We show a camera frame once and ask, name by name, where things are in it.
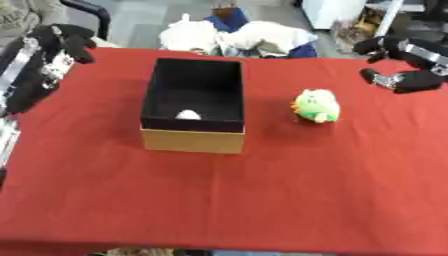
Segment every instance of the floor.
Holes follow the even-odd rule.
[[[112,15],[109,40],[129,48],[159,48],[158,35],[168,24],[178,21],[183,13],[192,20],[202,20],[211,14],[218,0],[89,0],[108,9]],[[237,0],[250,20],[274,21],[311,31],[309,22],[291,0]],[[70,9],[71,23],[97,28],[95,17]],[[347,58],[340,54],[326,32],[319,36],[316,48],[320,57]]]

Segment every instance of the open box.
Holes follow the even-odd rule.
[[[158,59],[141,112],[147,149],[239,153],[244,141],[238,62]],[[193,110],[200,120],[176,119]]]

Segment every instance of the red tablecloth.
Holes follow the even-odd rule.
[[[139,112],[154,61],[194,56],[95,55],[23,116],[0,248],[448,254],[446,87],[396,95],[367,85],[361,60],[244,60],[243,154],[151,152]],[[305,88],[334,91],[341,120],[294,122],[289,104]]]

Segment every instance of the black chair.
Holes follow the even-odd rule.
[[[424,12],[412,15],[413,22],[406,30],[442,33],[442,43],[448,42],[448,1],[423,0],[422,3]]]
[[[106,8],[84,0],[60,0],[67,7],[95,15],[99,20],[98,37],[107,40],[110,27],[110,14]]]

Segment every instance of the green plush toy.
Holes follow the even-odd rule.
[[[292,103],[294,113],[316,123],[335,122],[340,106],[329,90],[305,90]]]

